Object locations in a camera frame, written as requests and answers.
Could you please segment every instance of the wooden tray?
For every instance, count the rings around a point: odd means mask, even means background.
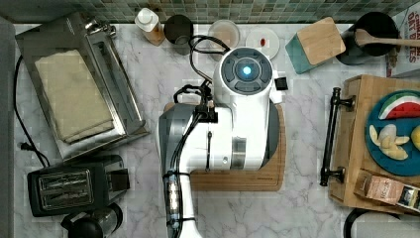
[[[360,75],[346,80],[341,98],[356,96],[355,110],[342,107],[338,124],[336,149],[332,169],[346,169],[345,182],[330,178],[330,197],[343,205],[391,213],[412,213],[409,210],[361,198],[354,194],[360,170],[373,175],[396,179],[406,184],[420,186],[420,176],[398,177],[383,170],[371,157],[365,141],[367,118],[383,96],[402,89],[420,90],[420,82],[403,79]]]

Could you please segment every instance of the black cable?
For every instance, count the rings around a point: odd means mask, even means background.
[[[217,51],[201,51],[196,49],[197,45],[202,42],[202,41],[212,41],[214,43],[219,44],[220,46],[222,46],[225,50],[223,52],[217,52]],[[195,65],[194,65],[194,61],[192,60],[192,55],[194,52],[198,52],[201,54],[219,54],[219,55],[224,55],[226,52],[228,52],[230,50],[230,48],[224,44],[221,40],[214,38],[214,37],[209,37],[209,36],[204,36],[204,35],[197,35],[197,36],[192,36],[191,39],[188,41],[188,44],[190,46],[190,53],[189,53],[189,63],[191,64],[192,69],[200,76],[202,76],[204,79],[206,79],[207,81],[212,82],[212,78],[210,76],[208,76],[207,74],[205,74],[204,72],[198,70]]]
[[[40,156],[42,157],[42,158],[44,158],[44,160],[46,160],[46,162],[47,162],[47,165],[50,167],[51,166],[51,164],[50,164],[50,161],[49,161],[49,159],[47,158],[47,156],[46,155],[44,155],[43,153],[41,153],[40,151],[38,151],[37,150],[37,148],[33,148],[31,145],[29,145],[28,143],[22,143],[22,144],[20,144],[20,148],[21,148],[21,150],[23,150],[23,151],[32,151],[32,152],[35,152],[35,153],[39,153],[40,154]]]
[[[46,163],[43,161],[43,158],[46,160],[46,162],[47,162],[47,164],[48,164],[48,166],[50,166],[50,161],[49,161],[49,159],[43,154],[43,153],[41,153],[38,149],[37,149],[37,147],[35,146],[35,143],[34,143],[34,141],[32,140],[32,138],[31,138],[31,136],[29,135],[29,132],[28,132],[28,130],[26,129],[26,127],[25,127],[25,124],[24,124],[24,122],[22,121],[22,118],[21,118],[21,116],[19,115],[19,111],[18,111],[18,106],[17,106],[17,103],[16,103],[16,91],[17,91],[17,87],[18,87],[18,74],[19,74],[19,66],[21,65],[21,62],[22,62],[22,59],[23,59],[23,57],[22,56],[20,56],[19,57],[19,59],[18,59],[18,62],[16,63],[16,68],[15,68],[15,74],[14,74],[14,77],[13,77],[13,109],[15,110],[15,113],[16,113],[16,117],[18,118],[18,121],[19,121],[19,123],[21,124],[21,126],[22,126],[22,129],[24,130],[24,133],[25,133],[25,136],[28,138],[28,141],[29,141],[29,143],[31,144],[31,147],[32,147],[32,150],[31,151],[34,151],[35,152],[35,154],[37,155],[37,157],[38,157],[38,160],[40,160],[40,162],[41,162],[41,164],[43,165],[43,167],[45,168],[46,167]]]
[[[179,141],[178,145],[176,146],[175,151],[173,152],[172,158],[170,159],[170,167],[172,169],[176,169],[177,172],[179,172],[179,157],[180,153],[182,152],[182,148],[185,145],[186,139],[191,133],[191,131],[195,128],[195,126],[198,124],[198,121],[200,119],[199,114],[194,116],[192,118],[191,124],[189,125],[188,129],[186,130],[185,134],[182,135],[181,140]]]

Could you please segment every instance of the cork lid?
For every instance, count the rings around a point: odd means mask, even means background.
[[[313,65],[333,58],[346,50],[340,32],[331,17],[298,31],[297,38],[309,62]]]

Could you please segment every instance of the jar lid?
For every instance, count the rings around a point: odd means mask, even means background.
[[[158,23],[158,15],[148,8],[143,8],[134,21],[143,31],[150,32]]]
[[[152,14],[150,11],[140,11],[139,13],[139,21],[143,24],[147,24],[152,21]]]

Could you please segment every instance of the wooden cutting board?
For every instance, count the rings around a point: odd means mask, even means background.
[[[340,109],[340,122],[337,122],[337,141],[335,143],[332,169],[343,167],[346,170],[345,182],[330,178],[330,197],[349,207],[390,213],[412,213],[401,207],[362,198],[355,194],[359,171],[368,171],[375,176],[399,180],[406,184],[420,186],[420,176],[398,177],[382,169],[371,157],[366,146],[365,132],[367,118],[375,104],[387,94],[404,89],[420,90],[418,80],[403,80],[372,75],[359,75],[345,81],[341,98],[356,97],[353,111]]]
[[[168,103],[168,110],[173,103]],[[275,105],[280,123],[277,150],[269,162],[255,172],[250,171],[196,171],[191,174],[193,190],[231,190],[231,191],[277,191],[281,188],[286,156],[286,138],[283,111]]]

